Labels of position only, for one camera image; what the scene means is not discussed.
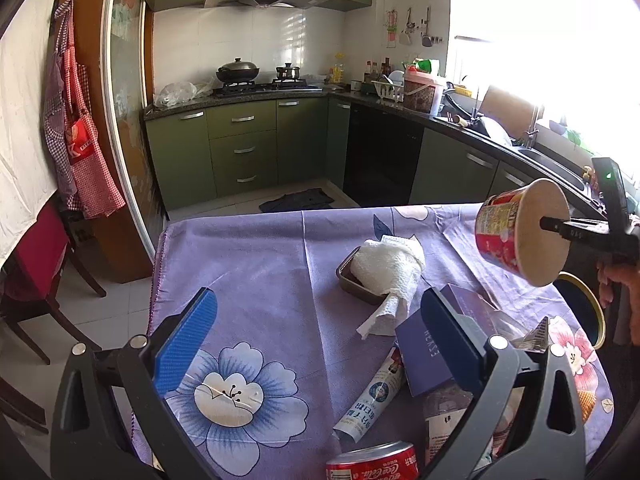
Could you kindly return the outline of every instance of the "pot lid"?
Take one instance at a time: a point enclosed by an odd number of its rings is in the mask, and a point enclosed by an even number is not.
[[[227,70],[255,70],[258,68],[251,61],[240,61],[239,57],[233,63],[226,63],[218,69],[218,72],[226,72]]]

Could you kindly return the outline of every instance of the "blue gripper pad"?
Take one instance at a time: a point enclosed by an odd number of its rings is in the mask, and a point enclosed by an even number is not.
[[[203,287],[186,308],[187,313],[156,354],[154,386],[161,397],[180,385],[216,321],[218,300],[212,290]]]

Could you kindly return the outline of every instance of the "cutting board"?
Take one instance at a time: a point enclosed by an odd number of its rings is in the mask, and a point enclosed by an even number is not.
[[[489,86],[479,112],[498,121],[513,139],[526,139],[542,108],[497,86]]]

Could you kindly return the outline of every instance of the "kitchen sink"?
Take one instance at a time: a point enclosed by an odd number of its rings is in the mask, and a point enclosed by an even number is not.
[[[584,194],[588,194],[588,186],[582,181],[582,179],[572,171],[569,171],[564,166],[561,166],[560,164],[558,164],[552,158],[549,158],[543,153],[537,152],[536,150],[532,150],[530,148],[517,147],[514,149],[521,155],[524,155],[527,158],[530,158],[530,160],[533,160],[534,162],[538,163],[540,166],[547,168],[549,171],[556,174],[559,178],[564,180],[566,183],[570,184],[571,186],[574,186]]]

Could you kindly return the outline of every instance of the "toothpaste tube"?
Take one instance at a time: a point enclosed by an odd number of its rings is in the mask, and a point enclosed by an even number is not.
[[[354,442],[359,441],[378,420],[404,381],[400,351],[394,345],[358,400],[334,426],[335,435],[339,438],[350,438]]]

